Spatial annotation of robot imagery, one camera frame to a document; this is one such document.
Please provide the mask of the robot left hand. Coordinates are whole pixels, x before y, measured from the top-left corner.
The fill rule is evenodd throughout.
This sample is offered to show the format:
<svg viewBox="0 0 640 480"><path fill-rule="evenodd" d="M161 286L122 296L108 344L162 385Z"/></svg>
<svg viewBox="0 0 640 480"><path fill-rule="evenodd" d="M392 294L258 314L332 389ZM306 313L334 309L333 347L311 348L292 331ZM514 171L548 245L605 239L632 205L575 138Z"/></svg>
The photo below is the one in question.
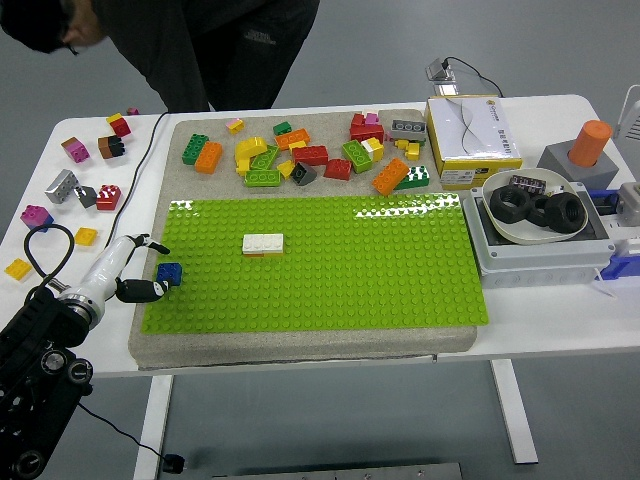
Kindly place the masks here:
<svg viewBox="0 0 640 480"><path fill-rule="evenodd" d="M99 255L79 285L69 289L68 293L86 297L94 304L103 304L113 296L123 303L150 303L159 300L171 288L171 280L121 279L122 271L139 247L147 247L161 254L170 253L167 247L153 240L149 234L121 236Z"/></svg>

